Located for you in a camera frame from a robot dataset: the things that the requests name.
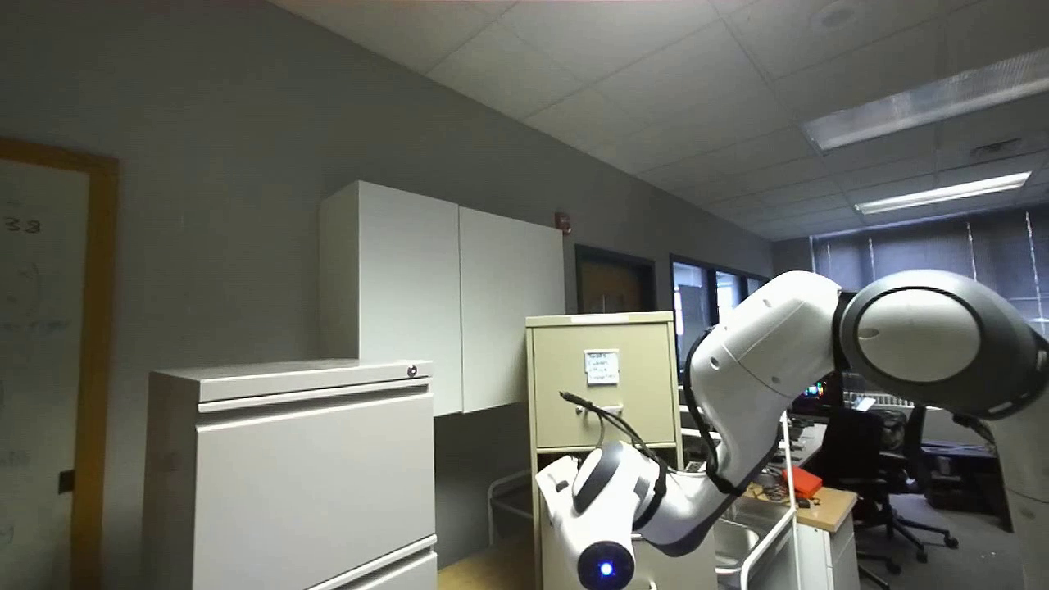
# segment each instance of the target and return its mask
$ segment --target fluorescent light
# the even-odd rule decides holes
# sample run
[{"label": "fluorescent light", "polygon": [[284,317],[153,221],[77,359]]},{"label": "fluorescent light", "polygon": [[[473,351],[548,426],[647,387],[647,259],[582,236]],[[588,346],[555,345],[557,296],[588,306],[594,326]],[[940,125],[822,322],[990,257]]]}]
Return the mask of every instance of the fluorescent light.
[{"label": "fluorescent light", "polygon": [[802,125],[821,152],[1049,91],[1049,49],[967,68]]},{"label": "fluorescent light", "polygon": [[879,212],[931,205],[931,204],[946,204],[946,200],[973,200],[973,196],[987,196],[987,194],[1021,190],[1026,184],[1026,177],[1030,177],[1030,169],[1004,175],[1004,177],[985,177],[985,179],[951,184],[951,187],[922,190],[922,194],[865,200],[865,204],[856,204],[856,210],[865,212],[865,215],[879,215]]}]

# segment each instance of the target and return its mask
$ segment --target gray wall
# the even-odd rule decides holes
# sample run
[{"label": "gray wall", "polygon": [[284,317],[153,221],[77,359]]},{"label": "gray wall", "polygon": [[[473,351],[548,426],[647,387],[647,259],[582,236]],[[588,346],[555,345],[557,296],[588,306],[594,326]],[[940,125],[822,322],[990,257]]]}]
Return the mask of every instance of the gray wall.
[{"label": "gray wall", "polygon": [[[260,0],[2,0],[0,133],[123,161],[109,588],[139,588],[153,367],[318,353],[315,205],[376,179],[552,224],[588,246],[771,273],[767,241]],[[439,422],[442,553],[479,550],[481,483],[520,411]]]}]

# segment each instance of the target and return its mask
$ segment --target robotic arm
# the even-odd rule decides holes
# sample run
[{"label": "robotic arm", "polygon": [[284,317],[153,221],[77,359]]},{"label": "robotic arm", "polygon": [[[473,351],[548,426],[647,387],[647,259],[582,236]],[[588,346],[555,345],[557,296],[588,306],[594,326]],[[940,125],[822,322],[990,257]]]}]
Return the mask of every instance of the robotic arm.
[{"label": "robotic arm", "polygon": [[[990,287],[946,273],[897,273],[856,297],[786,273],[736,308],[693,353],[688,382],[721,432],[714,473],[668,473],[634,446],[565,457],[538,473],[548,515],[588,590],[634,578],[634,535],[695,550],[757,474],[795,395],[847,358],[882,389],[981,416],[996,437],[1021,546],[1049,541],[1047,341]],[[1026,588],[1049,582],[1030,550]]]}]

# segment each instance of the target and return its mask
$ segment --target ceiling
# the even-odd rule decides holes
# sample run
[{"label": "ceiling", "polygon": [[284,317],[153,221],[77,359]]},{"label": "ceiling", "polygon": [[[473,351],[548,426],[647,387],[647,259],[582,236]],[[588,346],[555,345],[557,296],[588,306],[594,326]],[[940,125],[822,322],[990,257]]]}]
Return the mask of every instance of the ceiling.
[{"label": "ceiling", "polygon": [[821,152],[802,121],[1049,45],[1047,0],[276,0],[765,240],[996,169],[1049,200],[1049,95]]}]

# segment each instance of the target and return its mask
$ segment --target floor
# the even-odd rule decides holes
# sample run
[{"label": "floor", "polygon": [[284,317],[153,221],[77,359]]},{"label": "floor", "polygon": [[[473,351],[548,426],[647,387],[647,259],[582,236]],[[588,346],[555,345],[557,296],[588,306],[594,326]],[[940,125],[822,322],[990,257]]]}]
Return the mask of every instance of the floor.
[{"label": "floor", "polygon": [[1016,536],[1004,532],[995,515],[937,512],[925,496],[895,496],[893,505],[897,515],[940,526],[958,536],[958,546],[951,550],[937,535],[917,535],[927,541],[927,565],[917,565],[901,536],[885,541],[882,532],[861,532],[861,550],[890,553],[901,565],[901,572],[865,565],[865,570],[879,572],[893,590],[1023,590]]}]

